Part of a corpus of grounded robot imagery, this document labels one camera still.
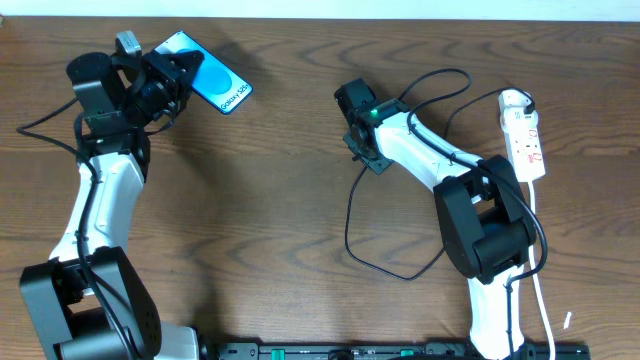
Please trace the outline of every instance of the blue circle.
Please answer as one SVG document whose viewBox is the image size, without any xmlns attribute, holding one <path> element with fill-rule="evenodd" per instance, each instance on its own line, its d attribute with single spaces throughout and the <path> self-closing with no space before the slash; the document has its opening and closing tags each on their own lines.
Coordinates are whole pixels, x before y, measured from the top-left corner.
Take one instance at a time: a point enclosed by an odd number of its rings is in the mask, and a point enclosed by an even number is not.
<svg viewBox="0 0 640 360">
<path fill-rule="evenodd" d="M 193 51 L 192 49 L 182 49 L 178 53 Z M 222 68 L 207 64 L 206 61 L 200 65 L 198 74 L 193 81 L 194 89 L 202 95 L 221 95 L 231 89 L 231 76 Z"/>
</svg>

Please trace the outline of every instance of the black cable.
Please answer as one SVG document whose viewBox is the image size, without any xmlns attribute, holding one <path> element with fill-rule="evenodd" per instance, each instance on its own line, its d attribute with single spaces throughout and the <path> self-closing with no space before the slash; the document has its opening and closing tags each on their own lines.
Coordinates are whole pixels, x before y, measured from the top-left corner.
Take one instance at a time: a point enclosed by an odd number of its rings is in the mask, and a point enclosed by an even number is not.
<svg viewBox="0 0 640 360">
<path fill-rule="evenodd" d="M 367 171 L 367 167 L 365 166 L 362 169 L 362 171 L 360 171 L 360 174 L 358 175 L 358 177 L 356 178 L 356 181 L 353 183 L 353 186 L 351 187 L 351 193 L 349 194 L 349 202 L 347 203 L 347 223 L 344 226 L 344 247 L 347 249 L 347 253 L 349 254 L 349 256 L 351 256 L 353 260 L 359 262 L 364 266 L 368 266 L 374 270 L 378 270 L 381 273 L 389 275 L 392 278 L 396 278 L 398 280 L 413 281 L 419 278 L 422 274 L 424 274 L 427 270 L 429 270 L 433 266 L 433 264 L 436 263 L 436 261 L 438 261 L 438 259 L 442 256 L 442 254 L 444 254 L 444 247 L 440 250 L 440 252 L 438 252 L 438 254 L 433 259 L 431 259 L 431 261 L 429 261 L 429 263 L 424 268 L 422 268 L 422 270 L 418 271 L 415 275 L 409 276 L 409 277 L 392 273 L 389 270 L 383 269 L 377 265 L 373 265 L 369 262 L 366 262 L 358 258 L 354 253 L 351 252 L 351 249 L 349 248 L 349 220 L 351 218 L 351 203 L 353 201 L 353 194 L 356 191 L 356 187 L 358 186 L 358 183 L 360 182 L 362 175 L 364 175 L 366 171 Z"/>
<path fill-rule="evenodd" d="M 82 208 L 82 213 L 80 215 L 80 222 L 78 224 L 78 230 L 75 233 L 76 236 L 76 244 L 77 244 L 77 249 L 78 249 L 78 259 L 80 260 L 80 267 L 82 268 L 82 272 L 85 275 L 85 279 L 87 280 L 87 283 L 89 284 L 89 287 L 91 288 L 91 290 L 93 290 L 93 293 L 95 294 L 96 298 L 98 299 L 98 302 L 100 302 L 100 305 L 102 306 L 102 308 L 104 309 L 105 315 L 107 317 L 107 320 L 109 321 L 109 323 L 114 327 L 114 330 L 116 331 L 116 333 L 118 334 L 118 337 L 120 338 L 120 341 L 122 341 L 124 347 L 126 348 L 126 353 L 127 353 L 127 357 L 129 359 L 135 359 L 137 358 L 137 354 L 135 349 L 133 348 L 133 345 L 131 344 L 131 342 L 129 341 L 128 335 L 125 333 L 124 328 L 122 327 L 122 325 L 120 324 L 120 321 L 118 320 L 118 318 L 116 317 L 115 313 L 113 312 L 113 309 L 111 308 L 111 306 L 109 305 L 109 302 L 107 301 L 107 299 L 104 297 L 104 294 L 102 293 L 102 290 L 100 289 L 100 287 L 98 286 L 94 276 L 95 274 L 93 273 L 93 271 L 91 271 L 91 269 L 89 268 L 89 264 L 87 262 L 87 258 L 85 255 L 85 241 L 87 240 L 87 237 L 85 236 L 86 233 L 86 227 L 87 227 L 87 217 L 89 216 L 89 210 L 91 208 L 91 204 L 93 202 L 93 198 L 96 192 L 96 189 L 98 187 L 98 182 L 99 182 L 99 178 L 98 178 L 98 173 L 95 169 L 95 167 L 91 164 L 91 162 L 89 161 L 89 159 L 82 154 L 81 152 L 79 152 L 78 150 L 72 148 L 71 146 L 52 139 L 50 137 L 44 136 L 44 135 L 40 135 L 40 134 L 35 134 L 29 131 L 26 131 L 27 129 L 30 129 L 36 125 L 42 124 L 45 121 L 55 117 L 56 115 L 60 114 L 61 112 L 67 110 L 68 108 L 70 108 L 73 104 L 75 104 L 78 101 L 78 99 L 73 99 L 70 102 L 68 102 L 67 104 L 63 105 L 60 109 L 52 112 L 51 114 L 43 117 L 40 120 L 34 121 L 30 124 L 24 125 L 24 126 L 20 126 L 18 128 L 16 128 L 16 131 L 24 136 L 28 136 L 28 137 L 32 137 L 34 139 L 38 139 L 38 140 L 42 140 L 42 141 L 46 141 L 50 144 L 56 145 L 64 150 L 67 150 L 68 152 L 70 152 L 71 154 L 75 155 L 76 159 L 78 159 L 80 162 L 82 162 L 91 172 L 91 187 L 89 189 L 89 195 L 87 196 L 87 200 L 84 204 L 84 207 Z"/>
<path fill-rule="evenodd" d="M 527 96 L 531 100 L 531 102 L 533 104 L 533 99 L 531 99 L 531 97 L 529 95 L 524 93 L 522 90 L 519 90 L 519 89 L 516 89 L 516 90 L 518 90 L 521 93 L 525 94 L 525 96 Z M 493 92 L 489 93 L 488 95 L 483 95 L 480 98 L 475 99 L 472 102 L 464 105 L 462 108 L 467 107 L 467 106 L 473 104 L 474 102 L 476 102 L 478 100 L 484 99 L 485 97 L 487 97 L 487 96 L 489 96 L 489 95 L 491 95 L 491 94 L 493 94 L 495 92 L 496 91 L 493 91 Z M 435 100 L 435 99 L 425 101 L 422 104 L 429 104 L 429 103 L 435 102 L 433 100 Z M 453 115 L 455 115 L 458 112 L 460 112 L 461 109 L 458 109 L 458 110 L 454 111 Z M 455 153 L 450 154 L 450 153 L 442 150 L 437 145 L 435 145 L 434 143 L 429 141 L 427 138 L 422 136 L 420 133 L 412 131 L 412 130 L 415 129 L 416 125 L 411 123 L 411 117 L 415 114 L 416 110 L 417 109 L 414 108 L 407 115 L 407 127 L 409 128 L 409 131 L 412 132 L 425 145 L 431 147 L 436 152 L 438 152 L 440 155 L 442 155 L 445 158 L 447 158 L 449 161 L 452 161 L 452 162 L 455 162 L 456 164 L 459 164 L 459 165 L 462 165 L 464 167 L 467 167 L 471 171 L 474 171 L 477 174 L 479 174 L 479 175 L 481 175 L 483 177 L 486 177 L 489 181 L 492 181 L 492 182 L 496 183 L 498 186 L 501 186 L 507 192 L 507 194 L 509 194 L 509 196 L 511 196 L 520 205 L 520 207 L 522 207 L 522 209 L 524 209 L 525 212 L 529 215 L 529 217 L 533 221 L 533 225 L 536 228 L 536 231 L 538 232 L 538 235 L 540 236 L 540 247 L 542 248 L 542 254 L 540 255 L 540 262 L 538 263 L 538 265 L 535 268 L 533 268 L 533 269 L 531 269 L 531 270 L 529 270 L 529 271 L 527 271 L 527 272 L 525 272 L 523 274 L 516 275 L 514 277 L 509 278 L 507 280 L 507 283 L 505 284 L 505 288 L 506 288 L 506 291 L 507 291 L 507 338 L 509 340 L 510 358 L 513 359 L 513 337 L 512 337 L 512 329 L 511 329 L 511 327 L 512 327 L 512 324 L 511 324 L 512 323 L 512 319 L 511 319 L 511 293 L 513 292 L 512 284 L 515 281 L 522 280 L 522 279 L 525 279 L 527 277 L 533 276 L 534 274 L 537 274 L 538 272 L 540 272 L 540 270 L 542 270 L 542 268 L 544 267 L 545 263 L 547 262 L 547 256 L 548 256 L 549 248 L 548 248 L 548 244 L 547 244 L 547 237 L 546 237 L 546 235 L 544 233 L 544 230 L 542 228 L 542 224 L 540 224 L 540 221 L 538 220 L 538 217 L 533 213 L 533 211 L 531 211 L 531 208 L 524 202 L 524 200 L 522 200 L 517 195 L 518 192 L 516 191 L 516 189 L 514 189 L 509 183 L 507 183 L 500 176 L 491 174 L 490 172 L 488 172 L 486 170 L 483 170 L 483 169 L 479 168 L 476 165 L 469 164 L 469 163 L 467 163 L 465 161 L 459 160 L 458 158 L 456 158 Z"/>
<path fill-rule="evenodd" d="M 472 83 L 471 75 L 469 75 L 468 72 L 466 72 L 464 70 L 461 70 L 461 69 L 456 69 L 456 68 L 445 68 L 445 69 L 435 70 L 435 71 L 426 73 L 426 74 L 420 76 L 419 78 L 415 79 L 409 86 L 407 86 L 407 88 L 402 92 L 402 94 L 400 94 L 400 96 L 398 96 L 398 100 L 402 101 L 402 98 L 404 98 L 409 93 L 409 91 L 411 91 L 411 89 L 414 86 L 416 86 L 420 81 L 422 81 L 422 80 L 424 80 L 424 79 L 426 79 L 428 77 L 431 77 L 433 75 L 447 73 L 447 72 L 453 72 L 453 73 L 458 73 L 458 74 L 464 75 L 467 78 L 467 86 L 465 86 L 464 88 L 462 88 L 462 89 L 460 89 L 460 90 L 458 90 L 458 91 L 456 91 L 454 93 L 445 95 L 440 100 L 444 100 L 444 99 L 448 99 L 448 98 L 450 98 L 452 96 L 456 96 L 456 95 L 462 93 L 463 91 L 467 90 L 469 88 L 469 86 L 471 86 L 471 83 Z"/>
<path fill-rule="evenodd" d="M 519 88 L 514 87 L 514 86 L 508 86 L 508 87 L 504 87 L 504 88 L 501 88 L 501 89 L 496 89 L 496 90 L 488 92 L 488 93 L 486 93 L 486 94 L 484 94 L 484 95 L 482 95 L 480 97 L 477 97 L 477 98 L 469 101 L 468 103 L 462 105 L 456 111 L 454 111 L 453 114 L 451 114 L 451 116 L 449 116 L 449 119 L 447 119 L 447 125 L 444 127 L 444 134 L 442 135 L 442 138 L 443 139 L 447 138 L 447 134 L 449 133 L 449 127 L 451 126 L 451 122 L 453 121 L 454 116 L 458 115 L 458 113 L 460 111 L 466 109 L 470 105 L 473 105 L 474 103 L 476 103 L 476 102 L 478 102 L 478 101 L 480 101 L 480 100 L 482 100 L 482 99 L 484 99 L 484 98 L 486 98 L 488 96 L 491 96 L 491 95 L 497 94 L 497 93 L 501 93 L 501 92 L 503 92 L 505 90 L 516 90 L 517 92 L 519 92 L 522 95 L 524 95 L 527 99 L 529 99 L 529 101 L 531 101 L 531 103 L 525 107 L 524 113 L 525 114 L 531 114 L 533 112 L 533 110 L 535 109 L 535 106 L 536 106 L 535 102 L 533 101 L 533 98 L 529 94 L 527 94 L 526 92 L 524 92 L 524 91 L 522 91 Z"/>
</svg>

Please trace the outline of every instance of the cable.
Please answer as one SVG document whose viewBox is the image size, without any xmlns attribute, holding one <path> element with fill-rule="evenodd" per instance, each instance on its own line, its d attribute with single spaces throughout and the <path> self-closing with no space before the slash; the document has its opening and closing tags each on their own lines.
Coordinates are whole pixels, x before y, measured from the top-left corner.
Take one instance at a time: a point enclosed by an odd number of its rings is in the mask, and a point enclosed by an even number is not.
<svg viewBox="0 0 640 360">
<path fill-rule="evenodd" d="M 398 279 L 398 280 L 404 280 L 404 281 L 413 281 L 417 278 L 419 278 L 422 274 L 424 274 L 427 270 L 429 270 L 433 264 L 436 263 L 436 261 L 438 261 L 438 259 L 440 259 L 440 257 L 442 256 L 442 254 L 444 254 L 444 247 L 440 250 L 440 252 L 438 252 L 438 254 L 436 254 L 436 256 L 431 259 L 431 261 L 429 261 L 429 263 L 422 268 L 422 270 L 418 271 L 415 275 L 413 276 L 409 276 L 409 277 L 405 277 L 405 276 L 401 276 L 395 273 L 392 273 L 389 270 L 383 269 L 377 265 L 373 265 L 369 262 L 366 262 L 360 258 L 358 258 L 354 253 L 351 252 L 351 249 L 349 248 L 349 219 L 351 218 L 351 203 L 353 201 L 353 194 L 356 191 L 356 187 L 358 186 L 358 183 L 360 182 L 360 179 L 362 178 L 362 175 L 364 175 L 364 173 L 367 171 L 367 167 L 365 166 L 364 168 L 362 168 L 362 171 L 360 171 L 360 174 L 358 175 L 358 177 L 356 178 L 356 181 L 353 183 L 353 186 L 351 187 L 351 193 L 349 194 L 349 202 L 347 203 L 347 223 L 344 226 L 344 247 L 345 249 L 347 249 L 347 253 L 349 254 L 349 256 L 351 256 L 351 258 L 355 261 L 357 261 L 358 263 L 364 265 L 364 266 L 368 266 L 374 270 L 378 270 L 383 274 L 389 275 L 392 278 Z"/>
<path fill-rule="evenodd" d="M 536 194 L 533 188 L 533 181 L 527 182 L 529 187 L 529 207 L 531 211 L 536 212 Z M 529 246 L 529 266 L 531 269 L 536 267 L 535 251 L 533 246 Z M 542 317 L 542 323 L 544 325 L 544 331 L 547 334 L 547 340 L 549 341 L 549 360 L 555 360 L 556 358 L 556 344 L 553 341 L 553 333 L 551 332 L 551 324 L 549 324 L 549 317 L 547 316 L 547 309 L 544 305 L 544 299 L 542 298 L 542 287 L 540 286 L 540 280 L 538 274 L 533 274 L 533 287 L 536 291 L 536 299 L 538 300 L 538 307 L 540 308 L 540 316 Z"/>
<path fill-rule="evenodd" d="M 430 103 L 434 103 L 435 101 L 439 101 L 436 100 L 438 98 L 432 99 L 432 100 L 428 100 L 423 102 L 422 104 L 430 104 Z M 506 191 L 507 194 L 509 194 L 509 196 L 511 196 L 513 198 L 513 200 L 515 200 L 520 207 L 529 215 L 529 217 L 531 218 L 531 220 L 533 221 L 533 225 L 536 228 L 536 231 L 538 232 L 538 235 L 540 236 L 540 245 L 542 247 L 542 254 L 540 256 L 540 262 L 538 263 L 538 265 L 533 268 L 530 269 L 529 271 L 520 274 L 520 275 L 516 275 L 514 277 L 511 277 L 507 280 L 507 283 L 505 284 L 505 288 L 507 290 L 507 337 L 509 339 L 509 352 L 510 352 L 510 358 L 513 359 L 513 338 L 511 336 L 511 293 L 513 292 L 513 288 L 512 288 L 512 284 L 514 281 L 518 281 L 521 279 L 525 279 L 527 277 L 530 277 L 534 274 L 537 274 L 538 272 L 540 272 L 540 270 L 542 270 L 542 268 L 544 267 L 545 263 L 547 262 L 547 255 L 548 255 L 548 246 L 547 246 L 547 238 L 544 234 L 544 230 L 542 228 L 542 225 L 540 224 L 540 221 L 538 220 L 538 218 L 536 217 L 536 215 L 533 213 L 533 211 L 531 211 L 531 209 L 529 208 L 529 206 L 527 206 L 527 204 L 524 202 L 524 200 L 522 200 L 520 198 L 520 196 L 518 196 L 518 192 L 516 191 L 516 189 L 514 189 L 509 183 L 507 183 L 504 179 L 502 179 L 501 177 L 494 175 L 484 169 L 479 168 L 476 165 L 467 163 L 465 161 L 462 161 L 458 158 L 456 158 L 455 153 L 449 154 L 448 152 L 442 150 L 441 148 L 439 148 L 437 145 L 435 145 L 434 143 L 432 143 L 431 141 L 429 141 L 427 138 L 425 138 L 424 136 L 422 136 L 420 133 L 412 131 L 415 128 L 415 125 L 411 123 L 411 117 L 415 114 L 417 110 L 417 107 L 414 108 L 413 110 L 411 110 L 409 112 L 409 114 L 407 115 L 407 127 L 409 129 L 410 132 L 413 133 L 413 135 L 418 138 L 418 140 L 422 141 L 425 145 L 431 147 L 433 150 L 435 150 L 437 153 L 439 153 L 440 155 L 444 156 L 445 158 L 447 158 L 449 161 L 451 162 L 455 162 L 456 164 L 462 165 L 464 167 L 469 168 L 471 171 L 474 171 L 476 174 L 486 177 L 489 181 L 492 181 L 494 183 L 496 183 L 498 186 L 502 187 L 503 190 Z"/>
<path fill-rule="evenodd" d="M 98 284 L 95 281 L 94 278 L 94 274 L 91 271 L 91 269 L 89 268 L 89 264 L 87 263 L 87 258 L 85 255 L 85 241 L 87 240 L 87 237 L 85 236 L 86 233 L 86 227 L 87 227 L 87 217 L 89 216 L 89 210 L 91 208 L 91 204 L 93 202 L 93 198 L 94 195 L 96 193 L 96 189 L 98 187 L 98 173 L 95 169 L 95 167 L 91 164 L 91 162 L 89 161 L 89 159 L 87 158 L 87 156 L 85 156 L 84 154 L 82 154 L 81 152 L 79 152 L 78 150 L 72 148 L 71 146 L 52 139 L 50 137 L 44 136 L 44 135 L 40 135 L 40 134 L 35 134 L 29 131 L 26 131 L 27 129 L 30 129 L 34 126 L 37 126 L 39 124 L 44 123 L 45 121 L 57 116 L 58 114 L 60 114 L 61 112 L 67 110 L 68 108 L 70 108 L 73 104 L 75 104 L 78 101 L 77 98 L 69 101 L 67 104 L 63 105 L 60 109 L 52 112 L 51 114 L 43 117 L 42 119 L 36 120 L 32 123 L 29 123 L 27 125 L 24 126 L 20 126 L 18 128 L 16 128 L 16 131 L 24 136 L 28 136 L 28 137 L 32 137 L 34 139 L 38 139 L 38 140 L 42 140 L 42 141 L 46 141 L 50 144 L 56 145 L 68 152 L 70 152 L 71 154 L 75 155 L 76 159 L 78 159 L 80 162 L 82 162 L 91 172 L 91 187 L 89 189 L 89 195 L 87 196 L 87 200 L 84 204 L 84 207 L 82 208 L 82 213 L 80 215 L 80 222 L 78 224 L 78 230 L 75 233 L 76 236 L 76 244 L 77 244 L 77 249 L 78 249 L 78 259 L 80 260 L 80 267 L 82 268 L 82 272 L 85 275 L 85 278 L 87 280 L 87 283 L 89 284 L 89 287 L 91 288 L 91 290 L 93 290 L 93 293 L 95 294 L 96 298 L 98 299 L 98 302 L 100 302 L 100 305 L 102 306 L 102 308 L 104 309 L 105 315 L 107 317 L 107 320 L 109 321 L 109 323 L 114 327 L 114 330 L 116 331 L 116 333 L 118 334 L 118 337 L 120 338 L 120 341 L 122 341 L 124 347 L 126 348 L 126 353 L 127 353 L 127 357 L 129 359 L 135 359 L 137 358 L 137 354 L 135 352 L 135 349 L 133 348 L 133 345 L 131 344 L 131 342 L 129 341 L 128 335 L 125 333 L 124 328 L 122 327 L 122 325 L 120 324 L 120 321 L 118 321 L 118 318 L 116 317 L 115 313 L 113 312 L 113 309 L 111 308 L 111 306 L 109 305 L 109 303 L 107 302 L 107 299 L 104 297 L 104 294 L 102 293 L 102 290 L 100 289 L 100 287 L 98 286 Z"/>
<path fill-rule="evenodd" d="M 451 126 L 451 122 L 453 121 L 453 117 L 454 117 L 454 116 L 456 116 L 456 115 L 458 115 L 458 113 L 459 113 L 460 111 L 462 111 L 462 110 L 466 109 L 466 108 L 467 108 L 467 107 L 469 107 L 470 105 L 473 105 L 473 104 L 475 104 L 476 102 L 478 102 L 478 101 L 480 101 L 480 100 L 482 100 L 482 99 L 484 99 L 484 98 L 486 98 L 486 97 L 488 97 L 488 96 L 491 96 L 491 95 L 493 95 L 493 94 L 497 94 L 497 93 L 501 93 L 501 92 L 503 92 L 503 91 L 505 91 L 505 90 L 516 90 L 516 91 L 518 91 L 519 93 L 521 93 L 522 95 L 524 95 L 527 99 L 529 99 L 529 101 L 531 101 L 531 104 L 529 104 L 529 105 L 527 105 L 527 106 L 525 107 L 525 109 L 524 109 L 524 113 L 525 113 L 525 114 L 531 114 L 531 113 L 533 112 L 533 110 L 535 109 L 535 106 L 536 106 L 536 105 L 535 105 L 535 102 L 533 101 L 533 98 L 532 98 L 529 94 L 527 94 L 526 92 L 524 92 L 524 91 L 522 91 L 522 90 L 518 89 L 517 87 L 513 87 L 513 86 L 509 86 L 509 87 L 504 87 L 504 88 L 496 89 L 496 90 L 493 90 L 493 91 L 491 91 L 491 92 L 488 92 L 488 93 L 486 93 L 486 94 L 484 94 L 484 95 L 482 95 L 482 96 L 480 96 L 480 97 L 477 97 L 477 98 L 475 98 L 475 99 L 473 99 L 473 100 L 469 101 L 468 103 L 466 103 L 466 104 L 462 105 L 462 106 L 461 106 L 461 107 L 459 107 L 456 111 L 454 111 L 454 112 L 453 112 L 453 114 L 451 114 L 451 116 L 449 116 L 449 119 L 447 119 L 447 125 L 444 127 L 444 134 L 442 135 L 442 137 L 443 137 L 444 139 L 446 139 L 446 138 L 447 138 L 447 134 L 449 133 L 449 127 Z"/>
<path fill-rule="evenodd" d="M 411 84 L 409 84 L 409 86 L 407 86 L 407 88 L 402 92 L 402 94 L 400 94 L 400 96 L 398 96 L 398 100 L 402 101 L 402 98 L 404 98 L 409 93 L 409 91 L 411 91 L 411 89 L 414 86 L 416 86 L 420 81 L 422 81 L 422 80 L 424 80 L 424 79 L 426 79 L 428 77 L 431 77 L 433 75 L 447 73 L 447 72 L 453 72 L 453 73 L 458 73 L 458 74 L 464 75 L 467 78 L 467 86 L 465 86 L 464 88 L 462 88 L 462 89 L 460 89 L 460 90 L 458 90 L 458 91 L 456 91 L 454 93 L 445 95 L 443 97 L 443 99 L 440 99 L 440 100 L 444 100 L 444 99 L 448 99 L 448 98 L 450 98 L 452 96 L 456 96 L 456 95 L 462 93 L 463 91 L 467 90 L 469 88 L 469 86 L 471 86 L 471 83 L 472 83 L 471 75 L 469 75 L 468 72 L 466 72 L 464 70 L 461 70 L 461 69 L 456 69 L 456 68 L 440 69 L 440 70 L 436 70 L 436 71 L 432 71 L 432 72 L 426 73 L 426 74 L 420 76 L 419 78 L 415 79 Z"/>
</svg>

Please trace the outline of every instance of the white wall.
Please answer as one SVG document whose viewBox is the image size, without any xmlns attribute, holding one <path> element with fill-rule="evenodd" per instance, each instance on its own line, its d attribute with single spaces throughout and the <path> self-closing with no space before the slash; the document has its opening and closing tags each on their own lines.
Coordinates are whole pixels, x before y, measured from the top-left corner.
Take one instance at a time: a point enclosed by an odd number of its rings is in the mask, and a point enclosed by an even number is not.
<svg viewBox="0 0 640 360">
<path fill-rule="evenodd" d="M 640 21 L 640 0 L 0 0 L 4 15 Z"/>
</svg>

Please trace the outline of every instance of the wooden table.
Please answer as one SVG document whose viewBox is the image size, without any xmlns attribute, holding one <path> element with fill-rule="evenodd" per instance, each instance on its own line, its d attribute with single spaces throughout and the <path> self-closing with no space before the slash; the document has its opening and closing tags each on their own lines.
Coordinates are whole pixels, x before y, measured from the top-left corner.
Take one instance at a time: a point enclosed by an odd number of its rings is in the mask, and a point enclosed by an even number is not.
<svg viewBox="0 0 640 360">
<path fill-rule="evenodd" d="M 149 18 L 9 18 L 0 28 L 0 357 L 42 356 L 18 279 L 59 241 L 79 183 L 69 154 L 13 129 L 71 99 L 67 63 L 111 53 L 127 29 L 144 51 L 183 29 L 255 87 L 231 116 L 192 97 L 176 128 L 152 140 L 129 256 L 163 320 L 217 340 L 468 335 L 467 283 L 448 258 L 404 283 L 345 253 L 346 201 L 361 164 L 342 141 L 347 126 L 332 97 L 357 77 L 381 99 L 396 97 L 422 73 L 461 67 L 472 88 L 421 119 L 441 133 L 455 107 L 497 87 L 535 96 L 550 244 L 541 281 L 554 335 L 586 342 L 594 359 L 638 357 L 639 24 Z M 407 101 L 462 83 L 434 77 Z M 38 130 L 73 143 L 80 110 Z M 451 142 L 504 154 L 497 111 L 495 99 L 466 110 Z M 415 272 L 441 247 L 432 195 L 398 165 L 366 174 L 351 239 L 358 255 Z M 520 304 L 525 335 L 545 341 L 530 280 Z"/>
</svg>

